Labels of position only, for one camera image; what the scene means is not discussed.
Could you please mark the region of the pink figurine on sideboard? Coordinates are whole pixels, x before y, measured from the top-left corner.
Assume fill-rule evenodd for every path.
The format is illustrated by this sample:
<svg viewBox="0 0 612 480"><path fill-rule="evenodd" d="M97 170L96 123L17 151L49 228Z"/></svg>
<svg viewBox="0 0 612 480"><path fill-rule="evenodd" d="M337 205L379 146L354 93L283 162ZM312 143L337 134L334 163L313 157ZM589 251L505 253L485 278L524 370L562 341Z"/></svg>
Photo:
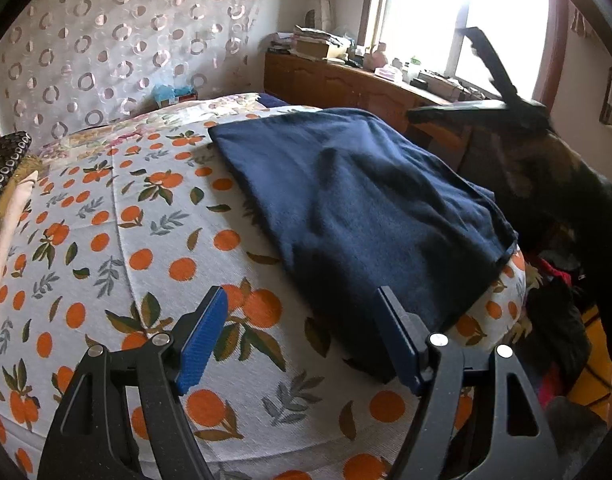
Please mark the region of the pink figurine on sideboard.
<svg viewBox="0 0 612 480"><path fill-rule="evenodd" d="M386 66L388 64L386 48L387 46L385 42L379 42L375 46L371 47L370 50L366 50L363 58L364 70L375 72L379 68Z"/></svg>

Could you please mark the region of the orange fruit print bedsheet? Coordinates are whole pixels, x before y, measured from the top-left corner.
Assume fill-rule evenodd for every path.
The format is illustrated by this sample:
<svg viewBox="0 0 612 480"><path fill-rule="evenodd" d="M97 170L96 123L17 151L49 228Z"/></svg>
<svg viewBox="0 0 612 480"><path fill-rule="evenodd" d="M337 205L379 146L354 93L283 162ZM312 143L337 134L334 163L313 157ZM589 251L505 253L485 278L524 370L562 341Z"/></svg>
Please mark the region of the orange fruit print bedsheet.
<svg viewBox="0 0 612 480"><path fill-rule="evenodd" d="M228 314L201 381L182 398L220 479L383 479L417 398L358 370L300 295L210 137L274 107L133 136L50 165L22 201L0 273L0 453L24 479L82 355L134 350L208 289ZM519 249L443 332L489 349L520 317Z"/></svg>

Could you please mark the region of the long wooden sideboard cabinet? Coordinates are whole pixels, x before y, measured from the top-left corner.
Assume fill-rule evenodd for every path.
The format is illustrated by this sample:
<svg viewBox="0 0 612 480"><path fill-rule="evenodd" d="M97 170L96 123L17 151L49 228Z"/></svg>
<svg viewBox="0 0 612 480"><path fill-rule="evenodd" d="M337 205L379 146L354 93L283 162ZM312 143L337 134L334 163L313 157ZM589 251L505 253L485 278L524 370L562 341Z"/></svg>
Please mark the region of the long wooden sideboard cabinet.
<svg viewBox="0 0 612 480"><path fill-rule="evenodd" d="M270 52L265 57L263 88L289 104L368 110L401 133L413 131L408 110L448 103L425 90L395 84L364 70Z"/></svg>

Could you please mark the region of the bright window with frame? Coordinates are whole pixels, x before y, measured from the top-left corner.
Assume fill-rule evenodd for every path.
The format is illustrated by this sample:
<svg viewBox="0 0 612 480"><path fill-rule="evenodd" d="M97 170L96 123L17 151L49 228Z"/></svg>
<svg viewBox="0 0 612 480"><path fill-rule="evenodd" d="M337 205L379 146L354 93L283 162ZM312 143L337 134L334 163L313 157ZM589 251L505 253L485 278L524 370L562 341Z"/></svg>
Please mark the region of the bright window with frame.
<svg viewBox="0 0 612 480"><path fill-rule="evenodd" d="M552 106L567 42L567 0L367 0L360 40L389 61L435 70L493 93L463 29L478 27L498 49L524 98Z"/></svg>

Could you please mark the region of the navy printed t-shirt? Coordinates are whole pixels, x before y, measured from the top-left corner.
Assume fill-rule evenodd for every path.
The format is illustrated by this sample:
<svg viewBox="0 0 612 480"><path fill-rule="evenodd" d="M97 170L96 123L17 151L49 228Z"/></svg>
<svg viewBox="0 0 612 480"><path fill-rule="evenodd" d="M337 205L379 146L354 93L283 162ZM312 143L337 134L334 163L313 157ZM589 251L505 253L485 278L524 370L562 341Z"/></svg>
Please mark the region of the navy printed t-shirt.
<svg viewBox="0 0 612 480"><path fill-rule="evenodd" d="M443 332L515 252L490 192L364 110L227 122L209 134L300 295L351 364L380 382L414 382L402 337L377 325L381 287Z"/></svg>

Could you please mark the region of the circle patterned sheer curtain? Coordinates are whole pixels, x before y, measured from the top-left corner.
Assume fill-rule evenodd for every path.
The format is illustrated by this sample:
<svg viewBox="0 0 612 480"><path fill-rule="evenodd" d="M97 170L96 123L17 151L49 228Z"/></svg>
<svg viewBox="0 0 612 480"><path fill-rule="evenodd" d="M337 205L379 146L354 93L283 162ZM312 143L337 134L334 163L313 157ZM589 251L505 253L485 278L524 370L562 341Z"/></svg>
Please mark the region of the circle patterned sheer curtain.
<svg viewBox="0 0 612 480"><path fill-rule="evenodd" d="M158 86L245 89L261 0L30 0L0 41L0 132L35 146L134 116Z"/></svg>

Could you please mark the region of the floral bed quilt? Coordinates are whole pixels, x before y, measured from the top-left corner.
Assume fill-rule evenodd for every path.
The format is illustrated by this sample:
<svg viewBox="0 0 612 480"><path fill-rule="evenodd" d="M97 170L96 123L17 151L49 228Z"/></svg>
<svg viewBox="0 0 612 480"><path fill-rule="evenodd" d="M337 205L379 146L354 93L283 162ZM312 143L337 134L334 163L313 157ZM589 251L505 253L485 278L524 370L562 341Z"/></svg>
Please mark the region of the floral bed quilt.
<svg viewBox="0 0 612 480"><path fill-rule="evenodd" d="M246 92L219 96L209 100L194 100L173 104L139 116L113 122L111 125L89 128L64 136L44 145L38 156L44 161L86 158L106 145L122 143L133 136L148 136L161 130L177 131L193 122L209 122L217 118L262 112L286 105L267 93Z"/></svg>

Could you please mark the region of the stack of papers and boxes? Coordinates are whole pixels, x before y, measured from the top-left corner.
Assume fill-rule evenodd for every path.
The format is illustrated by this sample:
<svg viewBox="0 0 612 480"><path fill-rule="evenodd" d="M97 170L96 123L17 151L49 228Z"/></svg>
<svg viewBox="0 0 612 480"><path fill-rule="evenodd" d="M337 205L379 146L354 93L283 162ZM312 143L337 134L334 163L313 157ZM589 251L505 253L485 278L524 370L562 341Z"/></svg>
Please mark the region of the stack of papers and boxes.
<svg viewBox="0 0 612 480"><path fill-rule="evenodd" d="M307 60L345 60L353 40L336 36L324 30L296 25L291 32L276 32L270 40L268 51L290 54Z"/></svg>

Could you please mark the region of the blue item cardboard box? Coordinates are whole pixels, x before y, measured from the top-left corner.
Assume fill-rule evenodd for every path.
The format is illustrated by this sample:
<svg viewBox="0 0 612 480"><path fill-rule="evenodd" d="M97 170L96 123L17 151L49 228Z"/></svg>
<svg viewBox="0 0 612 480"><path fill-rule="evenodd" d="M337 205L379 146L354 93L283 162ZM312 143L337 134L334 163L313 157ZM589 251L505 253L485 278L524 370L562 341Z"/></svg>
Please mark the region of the blue item cardboard box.
<svg viewBox="0 0 612 480"><path fill-rule="evenodd" d="M167 84L157 84L152 91L152 98L159 108L172 106L185 101L197 99L197 94L192 86L172 87Z"/></svg>

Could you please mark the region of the black circle patterned pillow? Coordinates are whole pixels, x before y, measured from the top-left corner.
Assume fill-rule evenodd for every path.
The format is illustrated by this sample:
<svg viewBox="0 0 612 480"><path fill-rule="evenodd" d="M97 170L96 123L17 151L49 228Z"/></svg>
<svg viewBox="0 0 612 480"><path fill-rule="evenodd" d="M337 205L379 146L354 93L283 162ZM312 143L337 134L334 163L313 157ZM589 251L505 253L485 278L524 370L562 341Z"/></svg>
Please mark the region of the black circle patterned pillow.
<svg viewBox="0 0 612 480"><path fill-rule="evenodd" d="M32 138L25 131L17 131L0 138L0 195L28 153L30 144Z"/></svg>

